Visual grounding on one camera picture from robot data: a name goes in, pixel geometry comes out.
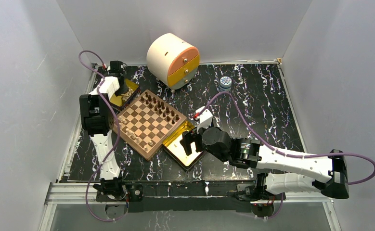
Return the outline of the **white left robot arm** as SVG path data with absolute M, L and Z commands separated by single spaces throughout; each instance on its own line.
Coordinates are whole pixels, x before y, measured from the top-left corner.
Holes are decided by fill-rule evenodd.
M 124 84 L 123 62 L 111 61 L 109 67 L 104 68 L 107 72 L 100 85 L 79 97 L 81 124 L 94 144 L 100 164 L 100 183 L 94 184 L 93 188 L 112 200 L 122 200 L 127 195 L 127 187 L 122 184 L 114 154 L 112 133 L 119 121 L 110 100 L 119 94 Z

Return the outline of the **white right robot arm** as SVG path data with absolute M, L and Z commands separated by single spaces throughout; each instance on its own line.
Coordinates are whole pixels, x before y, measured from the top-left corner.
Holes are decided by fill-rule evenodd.
M 254 199 L 286 192 L 320 192 L 330 198 L 349 198 L 347 167 L 342 155 L 319 157 L 276 147 L 270 149 L 257 140 L 232 138 L 218 127 L 183 132 L 180 144 L 187 155 L 192 153 L 193 143 L 197 152 L 206 151 L 237 168 L 282 171 L 258 174 L 257 184 L 246 192 Z

